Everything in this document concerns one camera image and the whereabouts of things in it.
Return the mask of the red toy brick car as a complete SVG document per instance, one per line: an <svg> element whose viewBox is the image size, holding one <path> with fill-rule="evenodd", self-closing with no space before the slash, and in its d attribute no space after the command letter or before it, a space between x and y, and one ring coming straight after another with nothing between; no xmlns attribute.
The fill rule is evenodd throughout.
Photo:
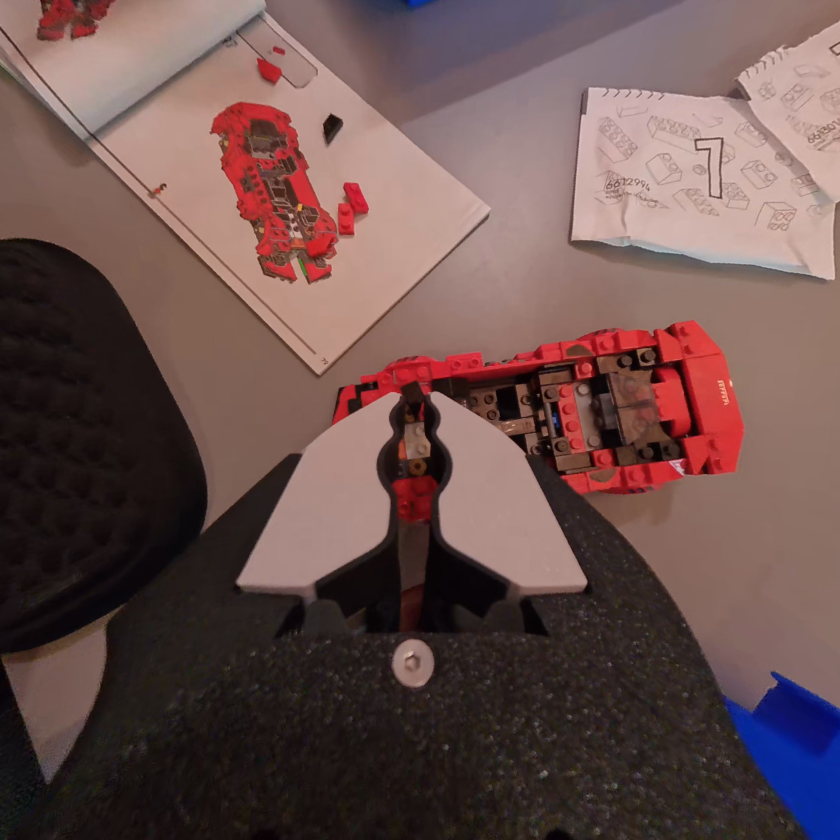
<svg viewBox="0 0 840 840"><path fill-rule="evenodd" d="M728 363L697 322L604 329L500 362L413 355L340 389L332 423L405 393L393 482L398 516L428 524L438 480L419 398L442 392L538 456L577 493L635 495L732 473L743 422Z"/></svg>

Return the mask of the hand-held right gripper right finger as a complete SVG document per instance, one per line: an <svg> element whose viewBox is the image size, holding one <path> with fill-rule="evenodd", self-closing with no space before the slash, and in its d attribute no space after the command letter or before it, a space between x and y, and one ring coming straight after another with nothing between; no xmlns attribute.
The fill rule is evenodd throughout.
<svg viewBox="0 0 840 840"><path fill-rule="evenodd" d="M526 627L522 603L588 585L531 459L485 419L441 392L426 397L437 488L430 509L422 626L456 627L457 612Z"/></svg>

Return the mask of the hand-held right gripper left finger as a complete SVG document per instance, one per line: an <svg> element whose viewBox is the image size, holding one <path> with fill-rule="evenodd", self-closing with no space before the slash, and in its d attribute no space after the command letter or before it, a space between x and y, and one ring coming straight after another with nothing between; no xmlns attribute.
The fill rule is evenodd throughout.
<svg viewBox="0 0 840 840"><path fill-rule="evenodd" d="M388 469L402 408L401 394L386 394L305 448L238 575L240 590L333 601L346 617L398 596Z"/></svg>

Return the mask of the white printed paper bag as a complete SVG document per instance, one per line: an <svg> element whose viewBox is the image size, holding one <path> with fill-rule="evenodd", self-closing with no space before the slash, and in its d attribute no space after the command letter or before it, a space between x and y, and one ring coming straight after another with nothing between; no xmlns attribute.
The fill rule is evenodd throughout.
<svg viewBox="0 0 840 840"><path fill-rule="evenodd" d="M765 129L839 201L839 23L765 54L738 86Z"/></svg>
<svg viewBox="0 0 840 840"><path fill-rule="evenodd" d="M835 204L744 100L584 92L573 241L832 280Z"/></svg>

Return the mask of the brick instruction booklet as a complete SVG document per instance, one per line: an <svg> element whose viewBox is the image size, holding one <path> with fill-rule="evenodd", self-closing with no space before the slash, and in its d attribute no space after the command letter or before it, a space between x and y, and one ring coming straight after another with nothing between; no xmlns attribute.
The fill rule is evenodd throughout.
<svg viewBox="0 0 840 840"><path fill-rule="evenodd" d="M1 29L2 67L316 375L489 215L266 2L2 2Z"/></svg>

